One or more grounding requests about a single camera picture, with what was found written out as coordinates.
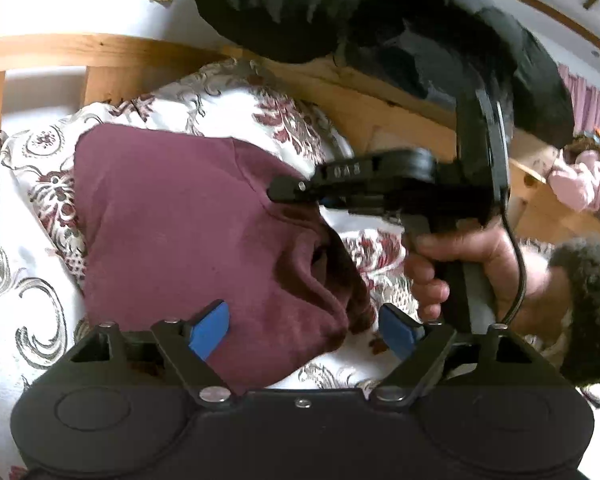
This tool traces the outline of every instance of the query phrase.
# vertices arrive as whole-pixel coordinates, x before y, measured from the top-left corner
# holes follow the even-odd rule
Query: device handle
[[[405,232],[413,236],[456,228],[456,221],[452,219],[435,219],[432,222],[420,215],[403,215],[400,218]],[[461,333],[486,334],[488,327],[496,322],[496,300],[482,264],[436,262],[434,265],[436,277],[449,284],[449,297],[442,304],[443,320]]]

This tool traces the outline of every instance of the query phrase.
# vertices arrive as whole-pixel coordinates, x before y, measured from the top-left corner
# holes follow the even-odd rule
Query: wire
[[[516,253],[516,260],[518,262],[518,291],[516,293],[516,298],[513,300],[513,305],[509,311],[505,314],[504,318],[502,318],[501,323],[505,325],[510,325],[513,319],[516,317],[516,314],[520,310],[520,306],[522,306],[522,301],[525,299],[526,294],[526,267],[525,267],[525,258],[522,255],[522,251],[520,250],[520,246],[516,240],[516,237],[513,234],[513,229],[511,229],[511,225],[509,224],[509,219],[507,218],[507,208],[504,203],[500,206],[500,215],[502,216],[502,225],[504,226],[507,235],[509,236],[509,240],[511,240],[511,245],[513,245],[513,250]]]

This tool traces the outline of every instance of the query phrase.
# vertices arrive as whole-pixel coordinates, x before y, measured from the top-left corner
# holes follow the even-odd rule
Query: white wall
[[[600,88],[600,56],[573,31],[521,4],[495,0],[544,44],[557,62]],[[214,48],[222,43],[198,15],[194,0],[170,6],[149,0],[0,0],[0,36],[106,32]],[[84,68],[19,70],[7,74],[3,126],[16,132],[48,124],[78,107]]]

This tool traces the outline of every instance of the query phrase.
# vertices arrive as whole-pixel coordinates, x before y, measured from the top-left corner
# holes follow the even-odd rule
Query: blue pad
[[[416,343],[424,335],[420,323],[389,303],[378,311],[378,329],[384,342],[402,361],[413,353]]]
[[[229,305],[218,300],[206,308],[206,314],[194,322],[189,335],[189,348],[203,361],[222,341],[229,330]]]

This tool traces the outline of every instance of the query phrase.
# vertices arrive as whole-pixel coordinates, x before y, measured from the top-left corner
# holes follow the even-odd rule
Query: maroon fabric
[[[269,386],[374,320],[362,279],[316,206],[273,204],[295,174],[256,146],[103,124],[75,153],[92,323],[146,330],[216,299],[230,328],[209,365],[233,389]]]

